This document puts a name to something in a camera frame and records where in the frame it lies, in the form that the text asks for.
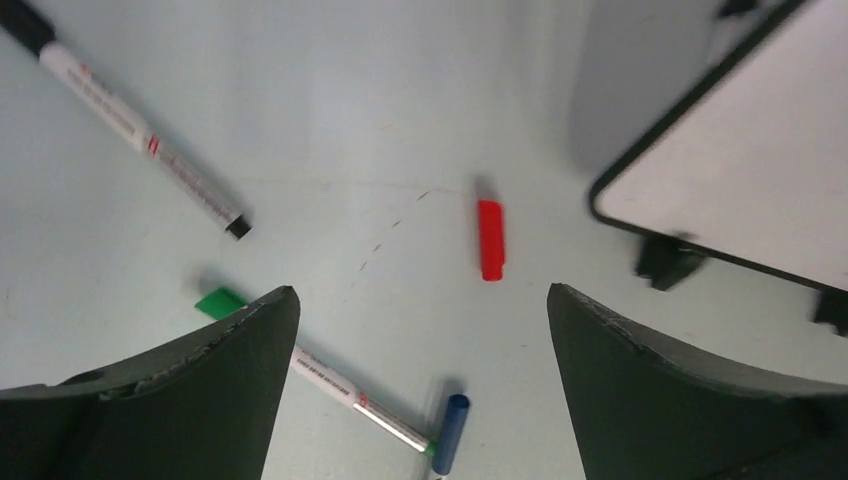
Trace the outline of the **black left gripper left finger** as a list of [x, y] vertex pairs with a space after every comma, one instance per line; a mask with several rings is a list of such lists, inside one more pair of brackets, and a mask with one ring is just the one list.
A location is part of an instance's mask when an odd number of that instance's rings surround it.
[[1, 393], [5, 479], [258, 479], [300, 317], [289, 286], [56, 385]]

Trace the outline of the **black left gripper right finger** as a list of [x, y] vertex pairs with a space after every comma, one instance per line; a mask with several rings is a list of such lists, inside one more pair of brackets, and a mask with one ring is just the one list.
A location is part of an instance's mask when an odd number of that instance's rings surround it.
[[847, 388], [746, 365], [566, 284], [547, 312], [590, 479], [843, 479]]

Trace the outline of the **red marker cap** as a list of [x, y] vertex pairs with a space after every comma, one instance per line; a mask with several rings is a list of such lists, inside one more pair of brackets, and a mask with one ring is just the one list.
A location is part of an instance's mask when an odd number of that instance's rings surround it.
[[484, 281], [497, 282], [503, 278], [506, 263], [503, 206], [479, 199], [477, 211], [481, 276]]

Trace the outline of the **white whiteboard black frame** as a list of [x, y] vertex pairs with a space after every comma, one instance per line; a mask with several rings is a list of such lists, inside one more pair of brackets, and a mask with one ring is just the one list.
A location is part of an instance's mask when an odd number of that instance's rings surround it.
[[667, 291], [715, 258], [813, 288], [847, 332], [847, 5], [778, 1], [592, 185]]

